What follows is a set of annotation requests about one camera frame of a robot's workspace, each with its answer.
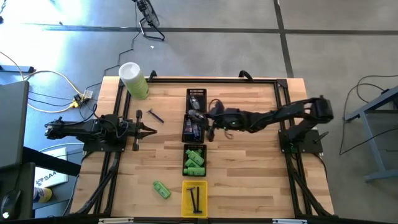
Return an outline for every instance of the wooden table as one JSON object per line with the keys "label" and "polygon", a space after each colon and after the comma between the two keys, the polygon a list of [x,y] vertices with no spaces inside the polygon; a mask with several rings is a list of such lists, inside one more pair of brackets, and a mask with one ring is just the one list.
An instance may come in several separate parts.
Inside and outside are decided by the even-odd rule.
{"label": "wooden table", "polygon": [[[292,101],[307,98],[304,81],[288,78]],[[119,77],[104,77],[96,114],[113,113]],[[182,123],[187,88],[206,88],[207,102],[220,99],[225,107],[246,111],[276,110],[272,85],[232,83],[150,83],[146,100],[131,100],[128,118],[135,119],[136,110],[144,112],[142,122],[158,130],[139,141],[139,151],[131,151],[132,139],[122,153],[116,184],[113,217],[180,217],[182,181],[208,181],[208,216],[219,218],[292,218],[292,199],[286,161],[280,153],[277,131],[279,123],[258,133],[230,131],[233,140],[222,130],[215,132],[214,142],[207,145],[207,176],[182,176]],[[126,89],[119,114],[123,112]],[[164,121],[159,123],[145,113],[153,108]],[[71,211],[77,211],[93,193],[100,179],[103,152],[95,152],[81,167]],[[303,154],[307,184],[324,208],[333,213],[325,171],[314,155]],[[164,183],[172,192],[164,200],[153,189],[153,181]],[[104,191],[104,209],[108,189]],[[302,193],[298,190],[300,208]]]}

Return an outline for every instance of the yellow storage bin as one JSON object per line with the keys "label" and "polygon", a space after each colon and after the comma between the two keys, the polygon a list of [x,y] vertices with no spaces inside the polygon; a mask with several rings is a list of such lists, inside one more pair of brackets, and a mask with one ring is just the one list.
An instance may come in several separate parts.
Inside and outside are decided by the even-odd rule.
{"label": "yellow storage bin", "polygon": [[[197,187],[199,187],[199,210],[201,213],[193,212],[191,191],[188,190],[192,187],[194,188],[195,206],[197,205]],[[182,182],[181,216],[184,218],[207,218],[207,181],[184,180]]]}

